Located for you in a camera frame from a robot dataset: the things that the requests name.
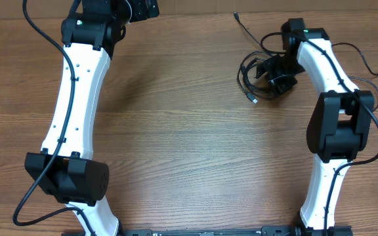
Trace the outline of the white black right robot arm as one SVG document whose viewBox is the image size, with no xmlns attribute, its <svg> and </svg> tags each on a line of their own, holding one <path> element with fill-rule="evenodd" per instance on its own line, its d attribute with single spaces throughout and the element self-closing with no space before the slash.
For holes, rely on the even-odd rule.
<svg viewBox="0 0 378 236">
<path fill-rule="evenodd" d="M 303 235 L 351 235 L 349 226 L 336 226 L 334 213 L 347 170 L 364 150 L 373 118 L 374 97 L 360 90 L 338 63 L 323 28 L 307 28 L 302 18 L 281 26 L 283 52 L 272 52 L 257 69 L 273 94 L 281 95 L 305 72 L 318 100 L 306 130 L 313 169 L 300 209 Z"/>
</svg>

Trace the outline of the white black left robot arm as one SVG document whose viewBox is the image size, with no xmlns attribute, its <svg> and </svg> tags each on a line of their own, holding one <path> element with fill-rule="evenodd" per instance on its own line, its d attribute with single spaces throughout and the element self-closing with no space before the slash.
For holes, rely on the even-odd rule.
<svg viewBox="0 0 378 236">
<path fill-rule="evenodd" d="M 24 163 L 40 187 L 71 211 L 84 235 L 122 235 L 106 199 L 109 168 L 93 160 L 93 128 L 100 89 L 126 25 L 159 15 L 156 0 L 74 1 L 56 44 L 64 57 L 51 127 L 39 153 Z"/>
</svg>

